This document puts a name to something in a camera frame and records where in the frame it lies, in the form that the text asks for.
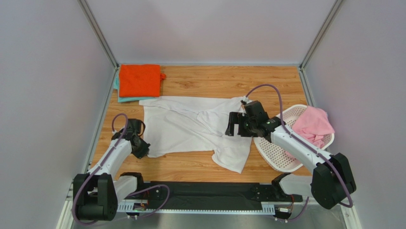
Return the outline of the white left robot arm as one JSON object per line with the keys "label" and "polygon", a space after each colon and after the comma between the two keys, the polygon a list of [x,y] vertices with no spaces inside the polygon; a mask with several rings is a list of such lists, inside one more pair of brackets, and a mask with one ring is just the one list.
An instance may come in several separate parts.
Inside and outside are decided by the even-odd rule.
{"label": "white left robot arm", "polygon": [[150,144],[141,136],[145,123],[128,119],[120,131],[115,131],[102,158],[88,172],[73,179],[74,219],[83,224],[111,221],[116,216],[118,204],[144,184],[141,173],[125,172],[115,176],[129,155],[142,158],[149,153]]}

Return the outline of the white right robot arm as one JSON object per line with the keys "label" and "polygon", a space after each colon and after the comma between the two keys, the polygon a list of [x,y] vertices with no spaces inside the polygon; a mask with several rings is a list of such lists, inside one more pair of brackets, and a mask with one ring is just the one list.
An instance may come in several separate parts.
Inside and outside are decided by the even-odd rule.
{"label": "white right robot arm", "polygon": [[243,112],[230,112],[226,136],[259,137],[289,152],[311,173],[296,176],[283,173],[272,181],[284,195],[313,198],[320,206],[351,208],[356,183],[348,158],[335,155],[307,142],[285,122],[283,111],[269,117],[259,101],[242,102]]}

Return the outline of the white t shirt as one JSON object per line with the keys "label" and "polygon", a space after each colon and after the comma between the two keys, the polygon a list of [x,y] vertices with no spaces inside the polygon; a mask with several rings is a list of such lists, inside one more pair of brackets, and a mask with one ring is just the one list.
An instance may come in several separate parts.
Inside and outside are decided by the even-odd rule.
{"label": "white t shirt", "polygon": [[148,157],[169,153],[213,151],[219,166],[242,173],[251,148],[251,138],[226,135],[229,113],[242,112],[243,97],[204,98],[161,96],[142,100],[150,144]]}

